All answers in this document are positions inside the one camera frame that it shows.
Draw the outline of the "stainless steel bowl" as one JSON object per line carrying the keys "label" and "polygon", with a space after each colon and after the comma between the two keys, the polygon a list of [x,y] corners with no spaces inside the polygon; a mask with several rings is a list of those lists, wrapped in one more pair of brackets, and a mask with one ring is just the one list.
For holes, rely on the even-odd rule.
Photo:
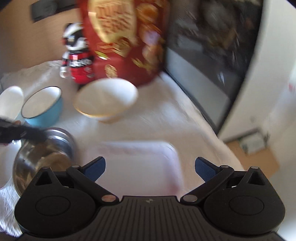
{"label": "stainless steel bowl", "polygon": [[24,141],[13,164],[13,185],[22,196],[42,167],[65,171],[75,164],[78,152],[74,137],[62,128],[45,130],[47,140],[42,143]]}

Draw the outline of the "white rectangular tray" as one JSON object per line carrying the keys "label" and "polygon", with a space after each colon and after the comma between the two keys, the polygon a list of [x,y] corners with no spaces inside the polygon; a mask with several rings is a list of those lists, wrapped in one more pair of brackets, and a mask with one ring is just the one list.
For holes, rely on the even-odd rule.
{"label": "white rectangular tray", "polygon": [[178,196],[184,187],[177,150],[163,141],[105,142],[80,155],[81,166],[102,156],[106,170],[96,183],[118,198]]}

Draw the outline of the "blue enamel bowl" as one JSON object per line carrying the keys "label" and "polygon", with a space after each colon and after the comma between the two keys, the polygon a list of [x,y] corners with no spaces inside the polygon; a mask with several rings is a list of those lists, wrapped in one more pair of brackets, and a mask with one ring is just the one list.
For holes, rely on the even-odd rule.
{"label": "blue enamel bowl", "polygon": [[21,115],[29,125],[47,128],[58,121],[62,107],[62,90],[57,86],[48,86],[27,99],[23,104]]}

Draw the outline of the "white textured tablecloth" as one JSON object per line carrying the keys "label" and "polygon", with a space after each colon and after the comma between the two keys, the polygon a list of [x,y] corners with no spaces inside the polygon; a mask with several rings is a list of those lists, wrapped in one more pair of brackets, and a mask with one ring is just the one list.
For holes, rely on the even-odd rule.
{"label": "white textured tablecloth", "polygon": [[135,105],[117,120],[101,123],[79,113],[73,106],[77,85],[59,75],[60,61],[8,73],[1,79],[3,88],[20,87],[25,97],[47,87],[62,89],[63,110],[56,127],[68,131],[80,155],[92,145],[105,142],[163,141],[178,153],[184,187],[181,197],[203,180],[194,169],[197,157],[203,157],[217,166],[228,165],[235,170],[243,166],[231,150],[217,138],[210,125],[189,97],[165,73],[150,84],[140,87]]}

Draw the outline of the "red black robot toy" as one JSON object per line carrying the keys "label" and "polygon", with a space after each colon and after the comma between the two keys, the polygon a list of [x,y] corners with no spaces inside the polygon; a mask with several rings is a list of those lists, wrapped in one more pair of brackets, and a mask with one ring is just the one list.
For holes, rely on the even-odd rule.
{"label": "red black robot toy", "polygon": [[93,71],[94,57],[84,37],[80,22],[68,23],[62,35],[67,51],[62,55],[60,77],[71,78],[79,85],[86,85],[95,79]]}

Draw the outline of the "glass-sided computer case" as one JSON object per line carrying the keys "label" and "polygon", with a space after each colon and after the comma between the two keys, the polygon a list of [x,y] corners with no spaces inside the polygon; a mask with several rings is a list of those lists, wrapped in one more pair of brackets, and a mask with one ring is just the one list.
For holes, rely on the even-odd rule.
{"label": "glass-sided computer case", "polygon": [[262,1],[171,1],[165,70],[219,133],[247,74]]}

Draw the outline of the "white foam bowl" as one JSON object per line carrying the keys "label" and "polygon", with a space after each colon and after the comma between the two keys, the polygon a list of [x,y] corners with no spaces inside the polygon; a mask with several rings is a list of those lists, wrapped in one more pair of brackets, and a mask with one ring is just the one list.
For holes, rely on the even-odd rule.
{"label": "white foam bowl", "polygon": [[23,125],[25,119],[21,115],[21,110],[25,102],[25,97],[22,89],[18,86],[11,86],[3,91],[0,99],[1,118]]}

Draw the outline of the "small box on floor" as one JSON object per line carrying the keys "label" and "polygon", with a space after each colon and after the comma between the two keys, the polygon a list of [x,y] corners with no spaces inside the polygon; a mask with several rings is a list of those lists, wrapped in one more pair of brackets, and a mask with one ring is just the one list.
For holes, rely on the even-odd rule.
{"label": "small box on floor", "polygon": [[255,154],[268,147],[268,141],[270,138],[269,133],[255,132],[246,135],[238,140],[240,148],[247,155]]}

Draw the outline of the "red snack bag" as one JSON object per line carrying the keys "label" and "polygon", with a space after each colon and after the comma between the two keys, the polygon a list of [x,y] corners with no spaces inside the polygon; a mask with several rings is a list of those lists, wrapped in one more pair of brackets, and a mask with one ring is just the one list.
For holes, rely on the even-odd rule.
{"label": "red snack bag", "polygon": [[169,1],[78,1],[95,79],[122,78],[135,86],[162,70]]}

